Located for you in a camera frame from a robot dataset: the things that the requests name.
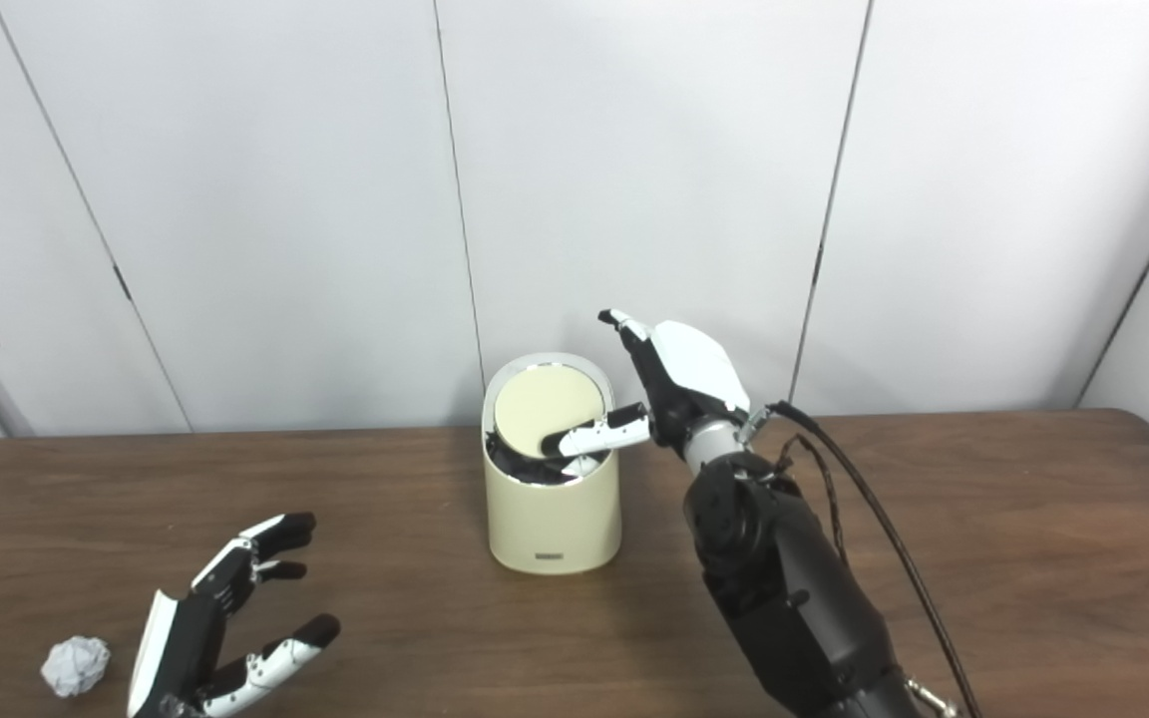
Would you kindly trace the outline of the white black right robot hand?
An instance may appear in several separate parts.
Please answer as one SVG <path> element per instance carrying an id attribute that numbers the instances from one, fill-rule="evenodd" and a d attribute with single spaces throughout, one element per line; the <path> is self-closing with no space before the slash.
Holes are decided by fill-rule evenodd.
<path id="1" fill-rule="evenodd" d="M 738 435 L 751 418 L 751 399 L 719 342 L 688 324 L 664 321 L 648 326 L 618 309 L 602 310 L 597 319 L 618 333 L 646 400 L 543 437 L 543 458 L 650 440 L 674 451 L 697 477 L 715 461 L 746 451 L 747 441 Z"/>

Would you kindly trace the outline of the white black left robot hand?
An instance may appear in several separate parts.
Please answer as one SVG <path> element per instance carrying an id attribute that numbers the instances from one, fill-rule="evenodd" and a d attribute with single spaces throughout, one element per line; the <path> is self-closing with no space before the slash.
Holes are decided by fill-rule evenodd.
<path id="1" fill-rule="evenodd" d="M 319 613 L 286 636 L 219 664 L 228 620 L 262 582 L 300 580 L 304 563 L 278 559 L 313 541 L 315 514 L 279 514 L 242 528 L 191 579 L 183 599 L 156 590 L 142 627 L 129 717 L 236 717 L 277 690 L 339 636 Z"/>

